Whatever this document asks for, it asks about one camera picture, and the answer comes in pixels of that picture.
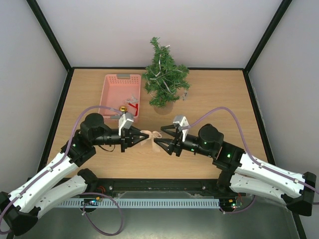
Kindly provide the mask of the round wooden tree base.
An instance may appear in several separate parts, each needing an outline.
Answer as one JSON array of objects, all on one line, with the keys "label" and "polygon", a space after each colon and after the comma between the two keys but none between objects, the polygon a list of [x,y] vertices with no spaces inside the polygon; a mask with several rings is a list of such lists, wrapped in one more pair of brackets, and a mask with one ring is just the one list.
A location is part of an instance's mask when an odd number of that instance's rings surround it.
[{"label": "round wooden tree base", "polygon": [[154,107],[154,111],[159,115],[168,115],[172,112],[173,104],[167,104],[165,107]]}]

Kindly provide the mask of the clear plastic battery box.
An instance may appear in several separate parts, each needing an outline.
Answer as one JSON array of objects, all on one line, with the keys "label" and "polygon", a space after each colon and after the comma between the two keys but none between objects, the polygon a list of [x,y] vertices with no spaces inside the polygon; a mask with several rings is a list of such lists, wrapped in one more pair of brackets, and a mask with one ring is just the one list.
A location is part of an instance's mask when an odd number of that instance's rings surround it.
[{"label": "clear plastic battery box", "polygon": [[185,101],[187,99],[188,96],[188,92],[184,91],[183,95],[182,95],[182,100]]}]

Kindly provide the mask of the pink perforated plastic basket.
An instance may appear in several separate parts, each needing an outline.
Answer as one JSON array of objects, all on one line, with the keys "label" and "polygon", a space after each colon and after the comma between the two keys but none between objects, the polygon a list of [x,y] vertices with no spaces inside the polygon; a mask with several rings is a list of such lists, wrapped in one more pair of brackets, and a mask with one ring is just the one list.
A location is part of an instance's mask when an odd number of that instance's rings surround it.
[{"label": "pink perforated plastic basket", "polygon": [[141,75],[140,74],[107,74],[100,99],[100,105],[119,110],[120,106],[126,106],[129,112],[128,104],[125,99],[133,94],[139,99],[141,96]]}]

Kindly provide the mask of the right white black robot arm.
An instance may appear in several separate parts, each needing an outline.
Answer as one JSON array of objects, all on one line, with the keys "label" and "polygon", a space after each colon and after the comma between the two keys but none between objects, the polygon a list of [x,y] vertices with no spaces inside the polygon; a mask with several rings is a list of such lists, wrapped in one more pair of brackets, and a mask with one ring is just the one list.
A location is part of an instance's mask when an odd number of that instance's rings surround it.
[{"label": "right white black robot arm", "polygon": [[212,158],[221,170],[217,189],[223,195],[253,194],[276,201],[298,215],[312,215],[316,175],[295,173],[250,157],[248,151],[224,141],[224,135],[211,124],[200,128],[198,135],[186,130],[172,131],[174,125],[162,130],[172,138],[158,138],[154,142],[169,155],[180,156],[186,150]]}]

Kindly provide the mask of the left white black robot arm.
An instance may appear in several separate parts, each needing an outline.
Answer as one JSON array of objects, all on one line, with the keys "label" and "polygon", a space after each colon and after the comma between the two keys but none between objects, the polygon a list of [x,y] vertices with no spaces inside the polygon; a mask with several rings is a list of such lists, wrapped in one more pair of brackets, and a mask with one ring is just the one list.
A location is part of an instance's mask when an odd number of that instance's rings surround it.
[{"label": "left white black robot arm", "polygon": [[92,190],[97,177],[89,169],[80,170],[65,183],[59,181],[92,158],[96,146],[119,145],[121,152],[125,152],[148,139],[149,135],[134,127],[133,122],[130,113],[119,118],[117,129],[109,128],[99,113],[91,113],[83,122],[77,122],[71,139],[49,164],[17,189],[1,192],[0,219],[7,223],[9,232],[16,236],[26,233],[60,202]]}]

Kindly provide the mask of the gold bauble ornament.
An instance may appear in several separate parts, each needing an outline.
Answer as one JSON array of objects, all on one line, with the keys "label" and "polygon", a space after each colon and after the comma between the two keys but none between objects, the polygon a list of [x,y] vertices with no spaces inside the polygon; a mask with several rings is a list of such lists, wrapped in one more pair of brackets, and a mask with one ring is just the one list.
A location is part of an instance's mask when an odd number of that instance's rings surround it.
[{"label": "gold bauble ornament", "polygon": [[126,112],[127,111],[127,107],[126,106],[120,106],[119,110],[121,112]]}]

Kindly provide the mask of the red ribbon bow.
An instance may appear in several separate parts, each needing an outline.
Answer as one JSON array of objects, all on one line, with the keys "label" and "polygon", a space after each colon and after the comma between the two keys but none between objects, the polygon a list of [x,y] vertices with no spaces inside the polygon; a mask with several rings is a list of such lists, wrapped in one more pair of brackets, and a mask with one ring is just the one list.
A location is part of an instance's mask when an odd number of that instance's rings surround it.
[{"label": "red ribbon bow", "polygon": [[139,114],[139,104],[138,103],[128,103],[129,112],[134,116],[137,117]]}]

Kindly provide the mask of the silver glitter star ornament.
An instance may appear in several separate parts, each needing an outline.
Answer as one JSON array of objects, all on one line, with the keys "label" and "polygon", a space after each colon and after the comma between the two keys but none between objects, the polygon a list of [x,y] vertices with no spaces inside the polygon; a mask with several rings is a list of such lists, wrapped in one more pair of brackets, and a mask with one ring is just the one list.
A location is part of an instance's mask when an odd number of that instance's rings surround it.
[{"label": "silver glitter star ornament", "polygon": [[137,104],[139,102],[139,99],[136,98],[133,94],[130,98],[125,99],[125,103],[127,104]]}]

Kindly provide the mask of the black front frame rail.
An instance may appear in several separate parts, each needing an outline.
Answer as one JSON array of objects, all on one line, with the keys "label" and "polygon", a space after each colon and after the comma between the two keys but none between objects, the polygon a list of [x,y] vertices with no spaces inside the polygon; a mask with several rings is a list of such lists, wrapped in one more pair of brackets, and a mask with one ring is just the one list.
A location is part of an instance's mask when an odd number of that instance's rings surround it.
[{"label": "black front frame rail", "polygon": [[217,179],[111,179],[99,178],[85,192],[116,197],[124,192],[187,192],[215,198],[235,197],[237,193],[222,187]]}]

